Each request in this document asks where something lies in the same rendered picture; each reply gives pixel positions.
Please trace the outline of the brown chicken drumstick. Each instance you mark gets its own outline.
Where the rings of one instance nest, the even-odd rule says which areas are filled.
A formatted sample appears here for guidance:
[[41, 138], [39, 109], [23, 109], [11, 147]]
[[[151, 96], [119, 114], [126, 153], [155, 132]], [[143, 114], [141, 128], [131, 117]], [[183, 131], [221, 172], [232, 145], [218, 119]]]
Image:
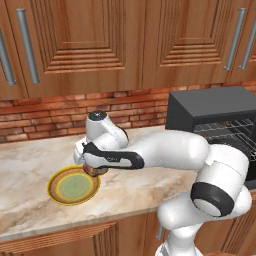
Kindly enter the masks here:
[[93, 168], [87, 164], [83, 165], [83, 170], [91, 177], [98, 177], [108, 172], [107, 168]]

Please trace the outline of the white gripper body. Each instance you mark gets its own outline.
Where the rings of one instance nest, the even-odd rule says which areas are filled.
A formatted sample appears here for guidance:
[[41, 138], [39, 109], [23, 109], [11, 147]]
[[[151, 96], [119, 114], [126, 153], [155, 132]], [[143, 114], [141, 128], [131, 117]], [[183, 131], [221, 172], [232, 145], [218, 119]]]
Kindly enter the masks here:
[[79, 140], [75, 143], [73, 158], [74, 158], [74, 162], [77, 165], [81, 165], [81, 164], [85, 163], [85, 159], [84, 159], [84, 156], [83, 156], [83, 151], [84, 151], [84, 147], [86, 145], [87, 145], [86, 140]]

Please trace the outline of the black toaster oven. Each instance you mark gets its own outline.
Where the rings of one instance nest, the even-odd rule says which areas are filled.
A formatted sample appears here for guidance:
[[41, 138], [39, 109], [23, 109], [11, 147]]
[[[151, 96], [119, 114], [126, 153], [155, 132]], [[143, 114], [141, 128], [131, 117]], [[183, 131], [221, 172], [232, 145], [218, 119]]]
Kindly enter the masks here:
[[[167, 130], [194, 132], [198, 124], [250, 119], [255, 130], [248, 136], [256, 143], [256, 94], [241, 86], [176, 91], [169, 93]], [[210, 136], [204, 135], [209, 142]], [[256, 189], [256, 161], [250, 161], [245, 185]]]

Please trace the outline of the yellow rimmed green plate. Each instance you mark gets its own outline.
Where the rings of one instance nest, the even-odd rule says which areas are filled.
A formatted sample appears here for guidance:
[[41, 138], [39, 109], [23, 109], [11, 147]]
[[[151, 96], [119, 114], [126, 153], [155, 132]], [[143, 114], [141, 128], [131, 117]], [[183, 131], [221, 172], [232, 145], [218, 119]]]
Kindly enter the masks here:
[[99, 177], [89, 176], [82, 166], [69, 166], [50, 178], [47, 193], [54, 202], [73, 206], [90, 200], [99, 188]]

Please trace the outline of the wooden base cupboard door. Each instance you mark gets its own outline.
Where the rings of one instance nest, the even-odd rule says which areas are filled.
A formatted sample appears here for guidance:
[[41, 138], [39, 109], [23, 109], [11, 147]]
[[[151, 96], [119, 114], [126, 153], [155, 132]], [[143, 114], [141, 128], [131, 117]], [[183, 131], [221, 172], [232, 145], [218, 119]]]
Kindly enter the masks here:
[[256, 254], [256, 189], [250, 210], [232, 220], [205, 223], [195, 239], [204, 256], [252, 256]]
[[83, 226], [0, 243], [0, 256], [118, 256], [118, 224]]
[[155, 212], [127, 217], [118, 221], [119, 256], [155, 256], [168, 232], [157, 240], [158, 220]]

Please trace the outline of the wooden wall cupboard door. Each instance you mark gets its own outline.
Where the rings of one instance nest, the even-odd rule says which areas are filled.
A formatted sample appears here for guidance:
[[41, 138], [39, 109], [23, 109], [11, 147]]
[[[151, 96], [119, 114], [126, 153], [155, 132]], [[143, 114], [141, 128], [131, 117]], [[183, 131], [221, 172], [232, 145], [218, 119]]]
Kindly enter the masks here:
[[[139, 89], [146, 0], [4, 0], [28, 96]], [[17, 8], [26, 9], [40, 82], [33, 84]]]
[[250, 32], [253, 26], [254, 17], [256, 17], [256, 0], [250, 0], [250, 5], [246, 11], [243, 28], [240, 34], [239, 43], [232, 66], [230, 82], [256, 80], [256, 35], [249, 55], [247, 66], [240, 70], [238, 66], [242, 63], [244, 52], [248, 43]]
[[250, 0], [147, 0], [145, 88], [222, 83], [238, 19]]
[[5, 73], [0, 60], [0, 100], [13, 100], [27, 98], [27, 89], [20, 65], [17, 47], [12, 32], [12, 27], [4, 0], [0, 0], [0, 29], [2, 30], [4, 42], [8, 52], [13, 75], [16, 80], [15, 85], [9, 85], [6, 81]]

